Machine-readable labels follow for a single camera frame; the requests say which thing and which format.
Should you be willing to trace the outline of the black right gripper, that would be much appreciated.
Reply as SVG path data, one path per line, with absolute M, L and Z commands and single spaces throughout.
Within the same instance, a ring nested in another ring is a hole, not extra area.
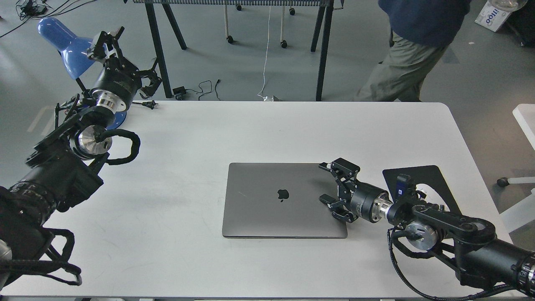
M 353 223 L 360 217 L 376 223 L 385 218 L 393 206 L 386 190 L 356 179 L 361 170 L 358 165 L 344 158 L 338 158 L 330 163 L 322 162 L 318 167 L 328 171 L 339 186 L 338 197 L 341 200 L 336 200 L 327 194 L 319 197 L 320 202 L 327 206 L 335 219 Z

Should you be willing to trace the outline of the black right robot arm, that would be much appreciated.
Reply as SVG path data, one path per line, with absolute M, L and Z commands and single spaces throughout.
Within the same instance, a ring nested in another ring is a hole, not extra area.
M 363 218 L 371 223 L 386 219 L 390 260 L 399 278 L 418 295 L 440 298 L 418 291 L 401 272 L 394 248 L 414 259 L 436 258 L 453 269 L 463 286 L 481 289 L 480 293 L 461 297 L 461 301 L 486 298 L 508 290 L 534 297 L 534 252 L 499 240 L 493 223 L 463 215 L 451 205 L 433 204 L 416 187 L 429 171 L 445 185 L 437 166 L 384 170 L 389 190 L 361 182 L 356 178 L 360 167 L 338 158 L 323 162 L 337 184 L 337 197 L 319 197 L 332 217 L 346 223 Z

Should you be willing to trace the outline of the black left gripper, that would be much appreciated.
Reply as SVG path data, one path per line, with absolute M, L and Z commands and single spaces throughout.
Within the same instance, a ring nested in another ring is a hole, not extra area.
M 118 39 L 124 30 L 121 26 L 113 32 L 100 32 L 87 49 L 87 58 L 103 65 L 95 87 L 90 91 L 91 96 L 97 106 L 112 112 L 128 110 L 138 90 L 142 99 L 153 97 L 162 83 L 162 78 L 155 71 L 157 58 L 152 59 L 153 65 L 149 70 L 140 70 L 123 56 Z M 143 79 L 149 79 L 149 85 L 142 86 Z

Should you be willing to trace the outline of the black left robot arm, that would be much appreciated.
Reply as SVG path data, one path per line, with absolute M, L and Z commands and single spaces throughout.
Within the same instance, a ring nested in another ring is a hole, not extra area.
M 82 283 L 81 269 L 70 264 L 74 234 L 44 227 L 51 214 L 84 202 L 103 185 L 105 164 L 131 162 L 141 141 L 134 132 L 111 129 L 115 114 L 126 111 L 138 91 L 152 97 L 162 82 L 155 72 L 139 70 L 119 48 L 124 27 L 100 32 L 88 59 L 103 64 L 95 87 L 73 97 L 65 121 L 35 145 L 26 160 L 31 171 L 9 189 L 1 188 L 1 286 L 23 275 L 40 275 L 69 285 Z

